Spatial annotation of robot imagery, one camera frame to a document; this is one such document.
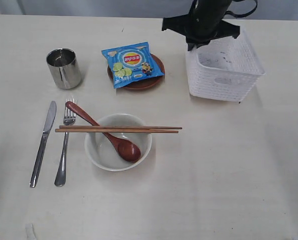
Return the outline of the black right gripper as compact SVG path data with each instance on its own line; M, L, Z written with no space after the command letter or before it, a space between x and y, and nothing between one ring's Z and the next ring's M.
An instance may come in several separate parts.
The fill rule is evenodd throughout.
M208 45L212 40L238 38L240 27L223 20L231 0L194 0L188 14L162 19L162 31L185 36L187 50Z

